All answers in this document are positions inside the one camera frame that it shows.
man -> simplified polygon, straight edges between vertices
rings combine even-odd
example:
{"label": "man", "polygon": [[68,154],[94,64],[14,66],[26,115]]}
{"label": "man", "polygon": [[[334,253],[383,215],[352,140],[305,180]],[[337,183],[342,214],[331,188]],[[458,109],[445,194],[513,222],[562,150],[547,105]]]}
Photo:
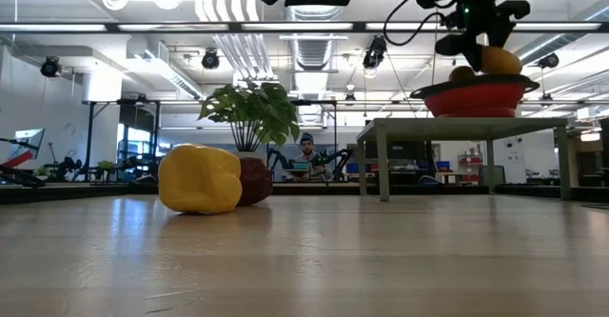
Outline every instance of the man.
{"label": "man", "polygon": [[[301,151],[303,153],[294,158],[295,162],[309,162],[315,157],[313,135],[308,132],[304,132],[301,137]],[[304,173],[302,176],[294,177],[294,180],[300,182],[323,182],[331,177],[332,173],[325,166],[311,166],[309,172]]]}

wooden table surface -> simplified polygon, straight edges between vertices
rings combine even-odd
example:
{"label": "wooden table surface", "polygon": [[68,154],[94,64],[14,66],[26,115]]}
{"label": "wooden table surface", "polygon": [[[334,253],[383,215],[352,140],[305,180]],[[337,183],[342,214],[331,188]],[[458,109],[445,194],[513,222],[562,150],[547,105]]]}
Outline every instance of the wooden table surface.
{"label": "wooden table surface", "polygon": [[0,315],[606,316],[609,214],[507,196],[0,206]]}

red bowl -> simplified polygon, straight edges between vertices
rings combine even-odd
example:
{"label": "red bowl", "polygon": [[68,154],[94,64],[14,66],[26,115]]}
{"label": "red bowl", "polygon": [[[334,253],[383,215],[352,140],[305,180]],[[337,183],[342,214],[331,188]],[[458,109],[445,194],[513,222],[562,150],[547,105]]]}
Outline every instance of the red bowl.
{"label": "red bowl", "polygon": [[435,117],[515,117],[522,96],[539,86],[519,74],[487,74],[417,89],[410,98],[423,99]]}

ceiling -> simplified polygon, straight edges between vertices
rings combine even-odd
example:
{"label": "ceiling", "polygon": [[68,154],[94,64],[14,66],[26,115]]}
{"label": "ceiling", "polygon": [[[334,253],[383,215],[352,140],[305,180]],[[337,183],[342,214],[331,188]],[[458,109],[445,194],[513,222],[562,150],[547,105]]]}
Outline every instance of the ceiling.
{"label": "ceiling", "polygon": [[[17,21],[21,22],[169,22],[169,21],[200,21],[195,13],[195,3],[184,0],[176,9],[163,10],[150,1],[130,1],[123,9],[113,11],[104,7],[103,0],[0,0],[0,21],[13,22],[15,12]],[[402,0],[351,0],[342,14],[345,21],[383,21]],[[609,0],[527,0],[532,12],[526,21],[582,21],[593,12],[609,7]],[[286,11],[280,3],[272,7],[256,5],[258,15],[263,21],[278,21],[286,19]],[[420,21],[429,14],[429,10],[421,9],[415,2],[406,4],[394,20]],[[293,87],[293,59],[289,42],[282,41],[279,34],[264,35],[265,49],[271,67],[278,80],[286,87]],[[361,65],[363,50],[365,50],[373,34],[349,33],[348,39],[336,42],[332,55],[331,73],[328,76],[325,98],[335,97],[344,99],[345,86],[355,85],[358,100],[389,100],[403,99],[403,92],[408,93],[447,80],[449,72],[457,64],[465,64],[460,57],[434,57],[436,37],[442,34],[420,34],[405,47],[388,47],[390,60],[385,60],[379,66],[374,78],[365,78]],[[403,40],[409,35],[392,35]],[[540,45],[548,38],[557,34],[514,33],[505,48],[516,54]],[[18,35],[16,44],[20,47],[36,50],[42,46],[86,46],[103,53],[112,61],[120,64],[129,71],[129,79],[123,85],[124,90],[141,91],[150,97],[175,97],[175,88],[158,73],[134,69],[125,52],[130,35]],[[218,47],[212,35],[208,34],[151,34],[147,36],[148,43],[155,45],[163,42],[170,51],[170,63],[188,77],[192,83],[199,86],[203,93],[210,93],[221,85],[233,82],[234,69],[221,54],[220,67],[204,70],[201,60],[205,49]],[[609,53],[609,34],[588,34],[578,41],[566,45],[556,51],[560,58],[557,69],[547,70],[541,78],[538,68],[525,68],[523,74],[543,82],[546,90],[568,88],[582,79],[599,74],[599,80],[593,84],[582,85],[560,96],[564,100],[581,100],[595,94],[594,99],[609,97],[609,76],[603,79],[603,71],[607,70]],[[530,93],[527,99],[539,99],[541,90]],[[361,113],[362,106],[350,108]],[[405,105],[384,106],[368,105],[366,109],[386,115],[391,110],[409,109]],[[565,106],[557,109],[542,110],[541,106],[527,106],[525,114],[534,116],[559,116],[572,113],[577,107]]]}

